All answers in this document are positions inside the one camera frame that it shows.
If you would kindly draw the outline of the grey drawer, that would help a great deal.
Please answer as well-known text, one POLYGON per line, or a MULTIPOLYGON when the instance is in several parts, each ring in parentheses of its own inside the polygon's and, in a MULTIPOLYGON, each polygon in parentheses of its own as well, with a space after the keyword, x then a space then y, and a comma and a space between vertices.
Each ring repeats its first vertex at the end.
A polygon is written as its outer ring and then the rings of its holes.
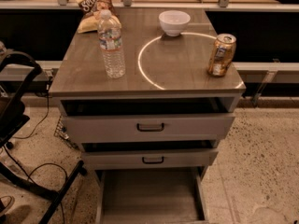
POLYGON ((76 116, 63 117, 63 125, 77 144, 220 140, 234 119, 232 113, 76 116))
POLYGON ((168 149, 144 151, 84 152, 81 157, 92 170, 146 169, 173 167, 207 167, 213 163, 217 149, 168 149))
POLYGON ((209 224, 196 168, 104 171, 95 224, 209 224))

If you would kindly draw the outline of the grey wooden drawer cabinet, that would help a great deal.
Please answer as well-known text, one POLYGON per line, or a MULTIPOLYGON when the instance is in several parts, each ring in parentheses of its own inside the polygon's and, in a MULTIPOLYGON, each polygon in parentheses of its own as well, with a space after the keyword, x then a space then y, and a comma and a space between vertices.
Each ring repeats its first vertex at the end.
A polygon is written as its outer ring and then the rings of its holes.
MULTIPOLYGON (((62 117, 232 113, 246 87, 234 67, 224 77, 206 68, 216 33, 206 13, 177 37, 166 35, 159 8, 120 7, 125 75, 110 78, 95 33, 76 34, 50 87, 62 117)), ((220 140, 83 143, 84 152, 217 149, 220 140)))

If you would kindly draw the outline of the clear plastic water bottle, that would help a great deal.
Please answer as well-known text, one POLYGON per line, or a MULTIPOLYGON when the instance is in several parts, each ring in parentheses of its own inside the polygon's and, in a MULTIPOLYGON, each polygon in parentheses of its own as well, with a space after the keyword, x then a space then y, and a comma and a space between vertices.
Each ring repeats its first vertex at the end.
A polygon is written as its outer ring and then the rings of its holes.
POLYGON ((119 78, 125 75, 125 60, 121 40, 121 25, 109 9, 100 11, 98 40, 107 75, 119 78))

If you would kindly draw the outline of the white ceramic bowl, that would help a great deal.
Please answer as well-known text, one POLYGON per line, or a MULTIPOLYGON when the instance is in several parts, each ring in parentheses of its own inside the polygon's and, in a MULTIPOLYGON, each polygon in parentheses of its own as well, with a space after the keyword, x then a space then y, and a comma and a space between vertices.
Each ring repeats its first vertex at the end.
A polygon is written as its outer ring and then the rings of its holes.
POLYGON ((191 17, 179 10, 167 10, 159 15, 162 30, 169 36, 180 35, 188 26, 191 17))

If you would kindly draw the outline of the golden soda can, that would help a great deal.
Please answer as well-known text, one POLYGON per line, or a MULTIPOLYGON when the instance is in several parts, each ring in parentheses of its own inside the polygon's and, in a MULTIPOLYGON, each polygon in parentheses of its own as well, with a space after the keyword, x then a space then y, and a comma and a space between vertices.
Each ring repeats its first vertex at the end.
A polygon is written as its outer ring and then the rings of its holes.
POLYGON ((230 34, 219 34, 214 41, 207 71, 214 77, 226 75, 235 56, 236 38, 230 34))

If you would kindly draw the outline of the brown chip bag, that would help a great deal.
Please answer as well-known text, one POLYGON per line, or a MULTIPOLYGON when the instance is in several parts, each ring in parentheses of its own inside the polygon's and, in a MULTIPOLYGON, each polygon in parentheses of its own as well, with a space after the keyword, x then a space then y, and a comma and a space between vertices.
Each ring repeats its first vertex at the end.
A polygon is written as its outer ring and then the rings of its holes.
POLYGON ((120 24, 112 0, 76 0, 76 2, 83 12, 83 17, 77 29, 78 33, 83 34, 96 31, 102 9, 108 9, 115 22, 120 24))

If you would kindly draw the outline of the shoe tip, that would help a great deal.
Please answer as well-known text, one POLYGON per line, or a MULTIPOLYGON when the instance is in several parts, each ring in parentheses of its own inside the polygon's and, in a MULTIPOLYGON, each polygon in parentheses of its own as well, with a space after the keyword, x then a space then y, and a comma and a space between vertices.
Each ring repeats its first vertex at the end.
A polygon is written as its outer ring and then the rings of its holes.
POLYGON ((0 198, 0 217, 3 217, 5 213, 12 207, 15 203, 13 196, 3 196, 0 198))

